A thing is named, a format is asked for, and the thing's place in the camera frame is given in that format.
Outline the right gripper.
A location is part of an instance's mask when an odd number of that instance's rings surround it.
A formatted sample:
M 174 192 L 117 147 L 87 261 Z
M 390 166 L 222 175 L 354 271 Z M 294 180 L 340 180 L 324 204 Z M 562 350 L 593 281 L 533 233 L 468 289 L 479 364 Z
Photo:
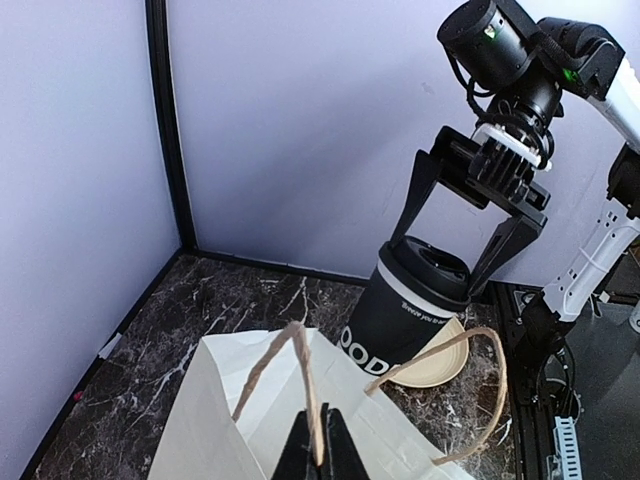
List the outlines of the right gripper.
M 542 212 L 551 199 L 534 181 L 534 167 L 521 155 L 493 138 L 478 144 L 444 126 L 432 155 L 416 152 L 404 208 L 389 240 L 391 251 L 401 244 L 438 181 L 479 209 L 494 203 L 508 213 Z M 471 272 L 469 299 L 481 296 L 490 277 L 533 243 L 542 229 L 525 215 L 501 222 Z

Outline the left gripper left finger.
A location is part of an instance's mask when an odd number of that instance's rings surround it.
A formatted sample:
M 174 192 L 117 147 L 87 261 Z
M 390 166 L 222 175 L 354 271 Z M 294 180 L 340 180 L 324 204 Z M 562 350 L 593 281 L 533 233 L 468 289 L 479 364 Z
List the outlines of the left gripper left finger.
M 272 480 L 318 480 L 319 467 L 313 457 L 306 412 L 297 414 L 286 439 Z

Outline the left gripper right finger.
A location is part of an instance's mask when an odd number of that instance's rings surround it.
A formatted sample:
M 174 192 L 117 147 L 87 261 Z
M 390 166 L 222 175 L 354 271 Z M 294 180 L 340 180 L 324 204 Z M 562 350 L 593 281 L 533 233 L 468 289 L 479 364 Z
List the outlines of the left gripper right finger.
M 369 480 L 344 417 L 337 408 L 324 403 L 321 409 L 324 439 L 323 463 L 319 467 L 322 480 Z

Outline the black coffee cup lid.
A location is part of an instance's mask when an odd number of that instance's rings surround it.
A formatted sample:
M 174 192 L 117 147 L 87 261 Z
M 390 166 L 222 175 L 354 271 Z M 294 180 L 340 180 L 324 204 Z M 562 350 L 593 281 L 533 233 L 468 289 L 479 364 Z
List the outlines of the black coffee cup lid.
M 459 257 L 413 237 L 392 246 L 385 242 L 379 259 L 402 285 L 431 304 L 462 312 L 470 303 L 470 271 Z

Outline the beige paper bag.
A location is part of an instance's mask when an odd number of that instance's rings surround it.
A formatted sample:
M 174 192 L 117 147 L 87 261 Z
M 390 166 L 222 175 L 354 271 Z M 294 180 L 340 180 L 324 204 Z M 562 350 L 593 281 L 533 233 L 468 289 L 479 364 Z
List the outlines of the beige paper bag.
M 271 479 L 297 414 L 323 463 L 321 409 L 340 410 L 370 479 L 460 479 L 383 393 L 398 373 L 466 340 L 463 332 L 372 376 L 315 328 L 293 322 L 201 338 L 164 427 L 153 479 Z

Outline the black paper coffee cup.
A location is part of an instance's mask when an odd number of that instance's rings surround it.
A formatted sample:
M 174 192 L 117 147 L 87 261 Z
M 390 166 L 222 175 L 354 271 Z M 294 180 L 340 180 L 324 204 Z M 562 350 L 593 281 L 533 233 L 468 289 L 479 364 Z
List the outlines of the black paper coffee cup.
M 419 355 L 459 313 L 420 298 L 379 259 L 338 346 L 359 368 L 379 377 Z

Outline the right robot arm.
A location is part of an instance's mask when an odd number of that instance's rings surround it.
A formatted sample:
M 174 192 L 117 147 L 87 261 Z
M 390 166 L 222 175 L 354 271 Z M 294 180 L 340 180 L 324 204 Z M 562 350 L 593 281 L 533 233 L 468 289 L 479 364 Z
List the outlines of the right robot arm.
M 388 110 L 394 130 L 389 164 L 380 177 L 382 194 L 379 233 L 392 231 L 409 185 L 409 155 L 435 138 L 443 124 L 471 128 L 445 55 L 436 44 L 436 28 L 455 1 L 378 2 L 382 15 L 376 34 L 394 70 L 394 87 L 401 95 Z M 636 1 L 526 1 L 535 18 L 561 18 L 597 23 L 626 49 L 630 62 L 639 63 L 639 4 Z M 552 131 L 556 137 L 554 166 L 541 183 L 550 191 L 549 221 L 540 239 L 500 268 L 494 277 L 541 286 L 568 266 L 595 228 L 605 199 L 606 177 L 623 140 L 594 107 L 573 95 L 564 101 L 565 117 Z M 490 225 L 503 219 L 492 207 L 475 213 L 462 199 L 437 188 L 433 208 L 425 213 L 417 232 L 450 247 L 467 261 L 477 261 L 489 239 Z

